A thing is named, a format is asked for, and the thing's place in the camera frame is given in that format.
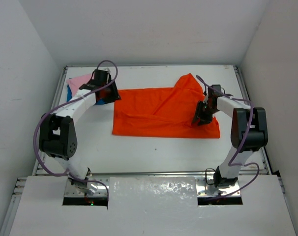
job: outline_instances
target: wrinkled cloth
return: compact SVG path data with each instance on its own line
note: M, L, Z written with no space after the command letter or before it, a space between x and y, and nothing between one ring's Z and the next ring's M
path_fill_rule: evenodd
M114 104L114 135L220 138L216 118L207 125L192 126L203 89L192 74L182 76L173 88L119 90Z

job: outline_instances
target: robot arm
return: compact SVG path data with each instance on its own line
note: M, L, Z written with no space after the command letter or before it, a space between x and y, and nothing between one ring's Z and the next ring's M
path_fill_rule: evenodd
M59 108L56 113L47 116L40 126L40 150L55 158L65 170L69 170L70 176L82 180L88 178L89 169L82 164L81 158L75 155L78 145L75 123L97 102L110 103L120 99L115 83L87 96L91 91L111 81L108 71L95 70L92 75L94 78L82 85L71 100L80 97L83 99Z
M213 176L214 186L224 188L235 184L238 179L238 173L247 159L253 152L258 151L267 144L266 112L264 108L254 108L254 115L246 140L239 154L233 160L233 163L237 163L237 165L231 165L231 159L236 153L247 128L251 107L231 98L224 97L221 93L217 93L211 88L216 91L221 91L220 85L212 85L208 88L208 95L205 97L204 101L200 101L197 104L192 124L209 124L212 121L213 114L218 111L223 111L232 118L232 146L226 159L217 167Z

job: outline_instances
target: metal mounting plate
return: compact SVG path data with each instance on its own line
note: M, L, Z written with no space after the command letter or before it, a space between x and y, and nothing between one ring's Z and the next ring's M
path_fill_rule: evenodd
M213 173L214 172L207 172L207 182L212 183L213 182ZM194 177L196 182L196 195L197 198L211 198L215 196L224 196L229 193L232 193L239 189L238 181L235 183L234 186L231 186L229 188L215 188L213 185L207 185L206 184L206 175L205 172L200 173L157 173L157 174L142 174L142 173L135 173L135 174L118 174L118 175L92 175L90 178L91 180L97 180L102 183L104 183L108 188L110 186L110 178L111 177ZM97 201L98 199L104 199L107 196L106 189L101 184L95 184L97 186L97 190L94 193L94 195L89 196L89 199L94 199L94 201ZM67 181L65 193L64 193L64 199L65 198L78 198L82 199L85 197L84 192L82 192L80 189L76 188L74 185L71 185L70 181ZM241 192L238 191L237 193L227 196L226 198L241 198Z

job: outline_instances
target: white panel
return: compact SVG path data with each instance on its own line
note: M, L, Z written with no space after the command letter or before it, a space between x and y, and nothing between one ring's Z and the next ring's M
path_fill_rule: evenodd
M32 136L59 69L17 0L0 0L0 228L17 177L34 165Z
M70 67L66 78L92 71L92 67ZM227 65L121 66L116 83L119 89L173 87L180 76L188 73L198 74L210 85L220 84L226 92L242 97L233 66ZM65 84L61 103L66 101L66 95ZM94 173L203 171L220 165L230 150L232 119L223 112L216 114L220 139L180 139L112 135L113 109L113 104L93 106L76 123L76 155ZM261 152L254 153L248 160L252 161L264 169ZM46 158L45 163L52 171L63 171L53 158Z
M298 232L298 0L273 0L242 64L251 99L267 112L267 151Z
M259 176L229 206L197 206L192 178L110 178L108 210L62 206L65 183L28 177L10 235L295 235L277 176Z
M240 63L268 0L20 0L62 65Z

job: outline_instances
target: metal frame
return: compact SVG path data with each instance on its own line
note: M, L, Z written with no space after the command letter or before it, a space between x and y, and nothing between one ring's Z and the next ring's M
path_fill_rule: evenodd
M11 227L18 210L19 202L21 200L21 195L25 187L26 181L26 177L21 177L17 179L16 186L14 188L5 219L2 223L0 236L8 236L10 234Z

